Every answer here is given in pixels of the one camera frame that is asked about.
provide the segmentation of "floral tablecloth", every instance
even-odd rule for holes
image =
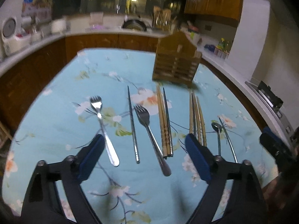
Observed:
[[[43,90],[24,117],[9,151],[3,179],[4,201],[20,215],[22,202],[36,163],[62,161],[77,152],[100,132],[89,98],[103,99],[104,122],[120,159],[119,167],[110,164],[106,151],[90,178],[81,184],[88,201],[105,223],[186,223],[207,184],[201,181],[184,148],[189,132],[189,91],[165,84],[171,120],[174,157],[168,158],[172,174],[165,177],[159,167],[146,129],[134,113],[140,164],[134,158],[127,86],[133,104],[147,108],[150,126],[161,142],[156,84],[152,82],[155,54],[120,49],[87,49],[78,53]],[[259,144],[261,131],[231,91],[204,65],[194,78],[203,111],[207,146],[217,155],[217,134],[212,121],[222,118],[239,162],[249,159],[266,185],[277,176],[272,157]],[[234,161],[221,134],[222,156]],[[66,216],[74,219],[62,183],[59,196]],[[214,219],[221,217],[229,198],[227,182]]]

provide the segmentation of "table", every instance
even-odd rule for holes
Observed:
[[[27,185],[39,160],[53,163],[76,155],[100,132],[89,103],[89,97],[99,95],[103,99],[107,132],[120,159],[119,167],[115,168],[104,151],[90,178],[81,184],[100,220],[104,224],[186,223],[207,188],[184,150],[184,137],[189,132],[187,88],[164,84],[175,149],[174,157],[167,159],[171,176],[162,174],[146,129],[135,113],[140,164],[134,158],[128,85],[132,103],[141,104],[149,111],[151,129],[161,144],[156,84],[151,80],[154,61],[155,54],[149,52],[86,49],[42,91],[21,122],[7,158],[2,193],[15,215],[21,213]],[[261,185],[265,186],[277,176],[277,168],[259,144],[261,131],[249,113],[202,64],[194,83],[204,116],[207,147],[217,155],[217,134],[211,122],[219,116],[226,124],[239,162],[249,159]],[[234,161],[224,134],[221,134],[221,144],[222,156]],[[57,185],[66,216],[73,220],[62,183]],[[228,181],[215,220],[222,216],[230,188]],[[180,199],[185,211],[180,208]]]

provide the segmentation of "fork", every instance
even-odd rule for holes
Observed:
[[[154,147],[154,151],[156,153],[159,165],[161,167],[161,170],[165,176],[171,175],[171,170],[169,165],[166,163],[165,159],[163,158],[163,154],[161,152],[161,149],[159,148],[159,145],[150,129],[150,114],[147,111],[146,108],[144,108],[141,105],[136,105],[135,112],[137,114],[137,117],[140,121],[140,123],[146,128],[147,133],[149,135],[149,138],[152,142],[152,146]]]
[[[107,153],[108,153],[109,160],[110,160],[111,164],[114,167],[117,167],[119,165],[119,158],[116,154],[116,151],[115,151],[115,149],[112,145],[111,140],[109,139],[109,137],[107,135],[106,128],[105,128],[105,125],[104,125],[104,122],[103,122],[103,117],[102,117],[102,114],[101,114],[103,104],[102,104],[101,97],[100,96],[91,97],[90,98],[90,104],[92,105],[92,108],[97,112],[97,116],[98,116],[98,119],[99,119],[99,122],[100,122],[100,126],[101,126],[101,129],[102,129],[103,135],[104,135],[105,147],[106,147],[106,150],[107,150]]]

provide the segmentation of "wooden cutlery rack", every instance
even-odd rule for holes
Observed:
[[[191,87],[201,61],[201,52],[182,31],[158,41],[153,80],[166,80]]]

